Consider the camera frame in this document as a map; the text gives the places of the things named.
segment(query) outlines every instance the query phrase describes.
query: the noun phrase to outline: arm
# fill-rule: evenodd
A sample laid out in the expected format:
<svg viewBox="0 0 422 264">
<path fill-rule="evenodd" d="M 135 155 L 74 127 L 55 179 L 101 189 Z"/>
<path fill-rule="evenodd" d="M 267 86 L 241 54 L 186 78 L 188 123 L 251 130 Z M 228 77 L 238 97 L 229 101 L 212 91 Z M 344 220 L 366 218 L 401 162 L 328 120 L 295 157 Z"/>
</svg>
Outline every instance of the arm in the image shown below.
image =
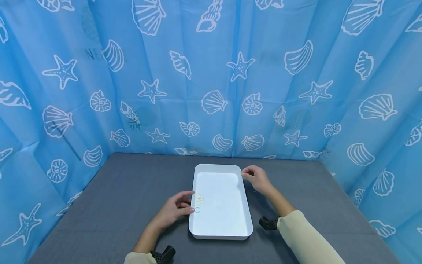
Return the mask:
<svg viewBox="0 0 422 264">
<path fill-rule="evenodd" d="M 141 237 L 132 252 L 126 255 L 124 264 L 157 264 L 150 253 L 157 243 L 160 234 L 183 215 L 190 215 L 194 209 L 190 207 L 191 199 L 187 196 L 193 191 L 183 191 L 170 197 L 158 214 L 143 230 Z"/>
<path fill-rule="evenodd" d="M 242 170 L 242 177 L 265 195 L 278 215 L 280 234 L 301 264 L 345 264 L 327 240 L 271 184 L 265 171 L 255 165 Z"/>
</svg>

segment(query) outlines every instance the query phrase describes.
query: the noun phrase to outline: fabric backdrop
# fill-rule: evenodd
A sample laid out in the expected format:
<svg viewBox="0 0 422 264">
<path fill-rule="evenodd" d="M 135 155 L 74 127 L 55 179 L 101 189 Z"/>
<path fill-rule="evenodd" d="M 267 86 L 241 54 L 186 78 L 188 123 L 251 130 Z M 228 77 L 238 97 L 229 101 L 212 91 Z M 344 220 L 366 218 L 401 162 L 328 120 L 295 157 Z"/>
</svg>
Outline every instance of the fabric backdrop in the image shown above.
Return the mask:
<svg viewBox="0 0 422 264">
<path fill-rule="evenodd" d="M 319 160 L 421 263 L 421 3 L 1 0 L 0 262 L 138 152 Z"/>
</svg>

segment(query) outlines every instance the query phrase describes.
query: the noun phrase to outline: gray table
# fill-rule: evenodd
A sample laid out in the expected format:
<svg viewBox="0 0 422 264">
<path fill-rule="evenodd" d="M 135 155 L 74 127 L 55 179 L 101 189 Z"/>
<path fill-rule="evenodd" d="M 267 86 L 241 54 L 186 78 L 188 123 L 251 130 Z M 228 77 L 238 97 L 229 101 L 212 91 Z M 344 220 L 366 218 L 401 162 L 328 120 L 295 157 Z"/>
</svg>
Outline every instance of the gray table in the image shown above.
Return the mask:
<svg viewBox="0 0 422 264">
<path fill-rule="evenodd" d="M 29 264 L 123 263 L 166 199 L 192 189 L 194 168 L 200 163 L 263 167 L 272 183 L 347 264 L 399 263 L 317 162 L 117 153 L 101 168 Z M 280 234 L 264 231 L 258 223 L 262 216 L 276 217 L 271 205 L 249 183 L 245 183 L 245 189 L 254 224 L 254 232 L 247 240 L 196 240 L 185 219 L 162 235 L 157 251 L 173 246 L 173 264 L 298 263 Z"/>
</svg>

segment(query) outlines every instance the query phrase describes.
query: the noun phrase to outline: hand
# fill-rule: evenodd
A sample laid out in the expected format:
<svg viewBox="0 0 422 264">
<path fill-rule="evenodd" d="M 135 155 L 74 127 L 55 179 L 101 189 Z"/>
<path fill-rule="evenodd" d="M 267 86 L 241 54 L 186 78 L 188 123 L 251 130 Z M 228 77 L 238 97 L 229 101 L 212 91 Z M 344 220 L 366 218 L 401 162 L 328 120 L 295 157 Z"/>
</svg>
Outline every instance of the hand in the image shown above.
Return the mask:
<svg viewBox="0 0 422 264">
<path fill-rule="evenodd" d="M 154 219 L 152 219 L 150 225 L 163 231 L 174 224 L 180 216 L 192 214 L 194 208 L 189 205 L 191 198 L 187 196 L 191 196 L 194 193 L 194 191 L 183 191 L 170 197 Z"/>
<path fill-rule="evenodd" d="M 273 185 L 263 168 L 255 165 L 247 166 L 242 170 L 242 177 L 252 183 L 255 190 L 267 195 L 273 189 Z"/>
</svg>

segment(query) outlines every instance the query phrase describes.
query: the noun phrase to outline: white tray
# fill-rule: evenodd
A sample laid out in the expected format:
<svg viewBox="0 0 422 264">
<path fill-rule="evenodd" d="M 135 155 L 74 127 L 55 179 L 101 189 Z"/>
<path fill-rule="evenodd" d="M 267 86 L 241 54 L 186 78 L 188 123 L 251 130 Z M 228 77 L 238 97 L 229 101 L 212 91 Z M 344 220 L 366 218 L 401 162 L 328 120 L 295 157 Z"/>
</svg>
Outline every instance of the white tray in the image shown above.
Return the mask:
<svg viewBox="0 0 422 264">
<path fill-rule="evenodd" d="M 193 178 L 189 230 L 197 239 L 245 240 L 254 228 L 241 170 L 236 165 L 199 164 Z"/>
</svg>

